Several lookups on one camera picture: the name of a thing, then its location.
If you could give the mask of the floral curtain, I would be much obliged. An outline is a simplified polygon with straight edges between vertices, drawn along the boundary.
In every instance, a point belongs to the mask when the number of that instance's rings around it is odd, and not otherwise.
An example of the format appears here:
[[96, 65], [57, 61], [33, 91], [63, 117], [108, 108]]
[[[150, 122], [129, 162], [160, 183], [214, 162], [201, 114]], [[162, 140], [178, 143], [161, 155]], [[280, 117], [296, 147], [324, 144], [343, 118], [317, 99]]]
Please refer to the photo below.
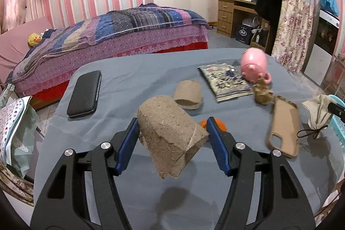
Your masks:
[[300, 72], [306, 59], [314, 20], [307, 0], [282, 0], [272, 56], [289, 72]]

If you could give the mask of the light blue plastic basket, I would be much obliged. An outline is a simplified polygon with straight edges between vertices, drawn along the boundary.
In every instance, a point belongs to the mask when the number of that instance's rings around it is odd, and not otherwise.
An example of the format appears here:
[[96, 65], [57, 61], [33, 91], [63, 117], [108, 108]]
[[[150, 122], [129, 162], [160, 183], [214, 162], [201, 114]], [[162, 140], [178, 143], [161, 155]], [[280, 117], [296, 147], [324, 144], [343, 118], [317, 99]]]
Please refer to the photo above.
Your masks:
[[[335, 95], [329, 95], [339, 106], [344, 107], [344, 101]], [[342, 148], [344, 148], [344, 122], [335, 114], [333, 115], [330, 126], [337, 135]]]

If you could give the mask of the tan phone case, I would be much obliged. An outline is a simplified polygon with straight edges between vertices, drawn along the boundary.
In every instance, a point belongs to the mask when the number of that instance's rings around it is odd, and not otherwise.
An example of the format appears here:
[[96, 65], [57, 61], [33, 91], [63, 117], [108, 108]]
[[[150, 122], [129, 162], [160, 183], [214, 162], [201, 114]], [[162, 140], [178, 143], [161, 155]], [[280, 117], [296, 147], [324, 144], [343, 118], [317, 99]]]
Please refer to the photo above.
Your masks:
[[300, 130], [298, 106], [277, 95], [274, 98], [273, 118], [266, 144], [269, 149], [277, 149], [288, 158], [299, 154], [297, 133]]

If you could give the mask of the grey table cloth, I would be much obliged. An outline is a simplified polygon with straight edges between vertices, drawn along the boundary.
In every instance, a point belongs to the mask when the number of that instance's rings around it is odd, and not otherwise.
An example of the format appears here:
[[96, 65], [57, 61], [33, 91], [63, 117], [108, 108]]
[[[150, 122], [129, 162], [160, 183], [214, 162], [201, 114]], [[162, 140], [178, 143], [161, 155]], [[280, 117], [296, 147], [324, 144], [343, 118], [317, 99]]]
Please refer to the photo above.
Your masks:
[[33, 229], [317, 229], [343, 170], [332, 129], [299, 139], [311, 94], [268, 59], [275, 102], [217, 102], [202, 69], [241, 49], [103, 59], [80, 67], [50, 120]]

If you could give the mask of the polka dot bag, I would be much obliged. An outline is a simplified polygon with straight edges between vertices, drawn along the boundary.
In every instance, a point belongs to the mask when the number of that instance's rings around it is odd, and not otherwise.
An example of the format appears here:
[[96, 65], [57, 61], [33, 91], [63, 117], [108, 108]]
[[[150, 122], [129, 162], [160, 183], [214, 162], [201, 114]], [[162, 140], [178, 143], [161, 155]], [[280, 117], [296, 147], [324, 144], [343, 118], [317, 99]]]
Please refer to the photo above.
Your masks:
[[40, 119], [31, 96], [1, 103], [1, 164], [24, 178], [33, 169]]

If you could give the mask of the pink piggy bank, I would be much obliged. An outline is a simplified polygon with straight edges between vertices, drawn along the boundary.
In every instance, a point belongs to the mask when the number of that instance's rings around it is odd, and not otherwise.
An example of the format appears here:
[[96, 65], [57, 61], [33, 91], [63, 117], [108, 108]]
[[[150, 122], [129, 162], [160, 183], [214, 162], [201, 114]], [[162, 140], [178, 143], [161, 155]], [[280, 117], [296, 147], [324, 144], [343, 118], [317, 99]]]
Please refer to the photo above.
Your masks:
[[266, 53], [254, 47], [247, 49], [241, 57], [240, 73], [251, 84], [263, 79], [266, 84], [271, 83], [271, 75], [267, 71]]

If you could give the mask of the bed with striped quilt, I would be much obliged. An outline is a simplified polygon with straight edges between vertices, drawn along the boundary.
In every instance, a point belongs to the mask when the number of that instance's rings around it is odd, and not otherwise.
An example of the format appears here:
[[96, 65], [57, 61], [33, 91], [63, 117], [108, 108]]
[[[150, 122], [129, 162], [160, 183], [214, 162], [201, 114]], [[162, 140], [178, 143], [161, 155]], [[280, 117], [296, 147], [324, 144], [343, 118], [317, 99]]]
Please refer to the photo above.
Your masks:
[[61, 29], [47, 29], [30, 47], [21, 25], [1, 38], [1, 85], [19, 96], [55, 99], [50, 90], [85, 64], [111, 57], [206, 49], [207, 21], [194, 11], [155, 3], [110, 11]]

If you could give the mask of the small orange ball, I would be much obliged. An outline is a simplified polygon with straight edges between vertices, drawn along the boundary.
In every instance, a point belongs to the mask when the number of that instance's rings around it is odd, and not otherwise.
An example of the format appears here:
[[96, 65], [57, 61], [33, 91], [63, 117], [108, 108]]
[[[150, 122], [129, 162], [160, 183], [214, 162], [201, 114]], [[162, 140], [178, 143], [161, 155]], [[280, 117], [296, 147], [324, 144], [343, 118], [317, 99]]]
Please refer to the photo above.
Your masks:
[[[215, 118], [215, 121], [221, 131], [227, 131], [226, 125], [222, 120]], [[206, 130], [207, 119], [202, 120], [199, 124], [204, 130]]]

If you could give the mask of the wooden desk with drawers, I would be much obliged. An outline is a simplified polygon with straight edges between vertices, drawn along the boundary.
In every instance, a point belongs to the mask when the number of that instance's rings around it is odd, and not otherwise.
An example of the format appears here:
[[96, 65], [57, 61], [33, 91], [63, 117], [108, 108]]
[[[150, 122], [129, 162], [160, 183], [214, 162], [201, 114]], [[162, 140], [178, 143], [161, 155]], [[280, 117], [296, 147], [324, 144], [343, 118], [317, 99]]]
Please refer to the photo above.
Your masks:
[[217, 32], [266, 53], [271, 44], [270, 24], [254, 10], [254, 2], [218, 0]]

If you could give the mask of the patterned booklet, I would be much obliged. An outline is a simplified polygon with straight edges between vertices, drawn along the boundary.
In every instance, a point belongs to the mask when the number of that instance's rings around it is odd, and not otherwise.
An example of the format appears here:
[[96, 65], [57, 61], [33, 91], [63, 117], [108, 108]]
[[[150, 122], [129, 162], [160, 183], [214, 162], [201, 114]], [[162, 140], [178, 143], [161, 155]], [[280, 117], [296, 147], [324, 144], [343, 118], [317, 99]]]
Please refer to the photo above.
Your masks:
[[210, 64], [202, 65], [198, 69], [218, 103], [253, 94], [249, 83], [237, 73], [232, 65]]

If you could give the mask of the brown cardboard roll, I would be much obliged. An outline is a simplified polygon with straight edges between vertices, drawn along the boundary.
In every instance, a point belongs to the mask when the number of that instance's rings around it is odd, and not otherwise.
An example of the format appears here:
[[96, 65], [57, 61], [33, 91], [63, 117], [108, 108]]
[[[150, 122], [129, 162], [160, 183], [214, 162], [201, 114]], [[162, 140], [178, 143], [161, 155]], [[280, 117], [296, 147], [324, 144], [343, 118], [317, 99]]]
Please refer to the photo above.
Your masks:
[[181, 81], [177, 85], [172, 99], [183, 109], [199, 109], [204, 100], [200, 83], [194, 80]]
[[137, 121], [161, 179], [178, 178], [209, 134], [169, 96], [155, 96], [142, 103]]

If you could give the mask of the yellow duck plush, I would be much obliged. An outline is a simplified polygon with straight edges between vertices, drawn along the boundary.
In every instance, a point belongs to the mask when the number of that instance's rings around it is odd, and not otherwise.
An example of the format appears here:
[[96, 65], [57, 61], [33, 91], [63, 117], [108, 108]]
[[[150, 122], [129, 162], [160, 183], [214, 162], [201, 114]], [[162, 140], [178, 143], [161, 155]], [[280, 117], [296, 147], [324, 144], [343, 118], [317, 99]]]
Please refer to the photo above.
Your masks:
[[27, 43], [30, 47], [35, 47], [36, 45], [38, 45], [38, 43], [40, 43], [42, 40], [42, 36], [37, 34], [37, 33], [32, 33], [28, 39], [27, 39]]

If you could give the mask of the black glasses case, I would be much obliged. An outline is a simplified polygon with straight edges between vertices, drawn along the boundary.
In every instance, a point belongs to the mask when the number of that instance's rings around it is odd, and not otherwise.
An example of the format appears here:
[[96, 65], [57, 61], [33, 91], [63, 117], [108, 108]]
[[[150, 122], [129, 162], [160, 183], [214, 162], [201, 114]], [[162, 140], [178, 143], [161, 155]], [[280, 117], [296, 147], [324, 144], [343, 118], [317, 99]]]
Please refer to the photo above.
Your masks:
[[95, 113], [101, 80], [100, 70], [83, 74], [77, 79], [67, 107], [67, 115], [70, 119]]

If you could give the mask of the brown paper ball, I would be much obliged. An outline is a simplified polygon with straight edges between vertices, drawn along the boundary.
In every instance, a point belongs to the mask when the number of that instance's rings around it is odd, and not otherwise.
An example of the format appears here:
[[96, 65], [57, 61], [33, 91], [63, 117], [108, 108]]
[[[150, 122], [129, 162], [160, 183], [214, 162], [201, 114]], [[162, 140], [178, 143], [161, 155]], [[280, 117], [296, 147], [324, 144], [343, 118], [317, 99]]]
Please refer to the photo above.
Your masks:
[[261, 105], [268, 105], [274, 101], [273, 91], [269, 89], [263, 78], [260, 78], [253, 86], [254, 99]]

